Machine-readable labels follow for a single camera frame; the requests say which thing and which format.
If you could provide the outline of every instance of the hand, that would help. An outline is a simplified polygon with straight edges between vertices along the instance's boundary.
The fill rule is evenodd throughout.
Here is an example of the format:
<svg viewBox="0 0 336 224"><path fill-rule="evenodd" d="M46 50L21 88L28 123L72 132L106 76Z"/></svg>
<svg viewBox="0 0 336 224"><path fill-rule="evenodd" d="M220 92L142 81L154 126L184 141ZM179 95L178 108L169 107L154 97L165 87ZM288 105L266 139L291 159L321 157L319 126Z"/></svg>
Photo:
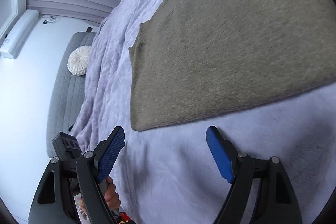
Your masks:
<svg viewBox="0 0 336 224"><path fill-rule="evenodd" d="M108 177L106 181L108 182L109 186L107 187L107 190L104 194L105 201L110 210L116 210L121 205L121 201L119 200L119 195L116 193L116 186L113 184L113 179L111 177ZM87 215L86 208L85 208L82 197L79 199L79 205L82 208L82 210L85 212L85 214Z"/></svg>

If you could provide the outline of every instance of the air conditioner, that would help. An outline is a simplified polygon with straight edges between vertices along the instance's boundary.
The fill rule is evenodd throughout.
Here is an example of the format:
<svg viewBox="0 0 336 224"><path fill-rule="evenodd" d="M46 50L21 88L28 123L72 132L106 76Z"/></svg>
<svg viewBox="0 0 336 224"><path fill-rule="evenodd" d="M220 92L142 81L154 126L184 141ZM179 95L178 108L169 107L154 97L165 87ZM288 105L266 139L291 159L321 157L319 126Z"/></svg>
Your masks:
<svg viewBox="0 0 336 224"><path fill-rule="evenodd" d="M25 11L0 47L1 56L15 59L38 19L38 11Z"/></svg>

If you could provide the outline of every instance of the pillow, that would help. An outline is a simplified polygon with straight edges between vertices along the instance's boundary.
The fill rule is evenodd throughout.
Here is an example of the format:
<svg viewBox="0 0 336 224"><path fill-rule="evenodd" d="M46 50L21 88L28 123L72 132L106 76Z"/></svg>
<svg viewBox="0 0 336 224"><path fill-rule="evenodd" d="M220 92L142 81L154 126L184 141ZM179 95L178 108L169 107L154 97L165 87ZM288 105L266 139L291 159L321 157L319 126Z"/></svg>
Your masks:
<svg viewBox="0 0 336 224"><path fill-rule="evenodd" d="M68 59L68 70L73 75L86 74L86 68L89 61L91 46L82 46L75 49Z"/></svg>

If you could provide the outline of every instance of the blue rubber pad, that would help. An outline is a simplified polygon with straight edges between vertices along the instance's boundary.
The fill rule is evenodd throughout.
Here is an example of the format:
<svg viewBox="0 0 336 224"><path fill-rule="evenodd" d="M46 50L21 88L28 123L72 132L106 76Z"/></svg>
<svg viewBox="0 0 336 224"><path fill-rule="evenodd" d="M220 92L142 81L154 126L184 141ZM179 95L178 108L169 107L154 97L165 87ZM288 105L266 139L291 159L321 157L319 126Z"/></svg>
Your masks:
<svg viewBox="0 0 336 224"><path fill-rule="evenodd" d="M231 160L211 128L207 129L206 140L221 176L232 183L235 176L232 172Z"/></svg>
<svg viewBox="0 0 336 224"><path fill-rule="evenodd" d="M125 132L122 128L120 128L118 133L113 138L110 146L106 150L105 154L102 156L101 160L98 163L98 183L101 183L110 175L112 167L119 155L119 152L124 146Z"/></svg>

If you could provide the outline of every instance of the brown blanket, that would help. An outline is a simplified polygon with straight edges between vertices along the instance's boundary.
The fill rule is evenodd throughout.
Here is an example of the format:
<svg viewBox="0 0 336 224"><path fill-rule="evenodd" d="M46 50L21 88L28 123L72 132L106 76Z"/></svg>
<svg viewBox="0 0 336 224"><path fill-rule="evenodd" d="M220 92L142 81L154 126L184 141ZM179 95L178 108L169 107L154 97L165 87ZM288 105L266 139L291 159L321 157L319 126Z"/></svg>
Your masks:
<svg viewBox="0 0 336 224"><path fill-rule="evenodd" d="M129 48L134 130L285 98L336 78L332 0L164 0Z"/></svg>

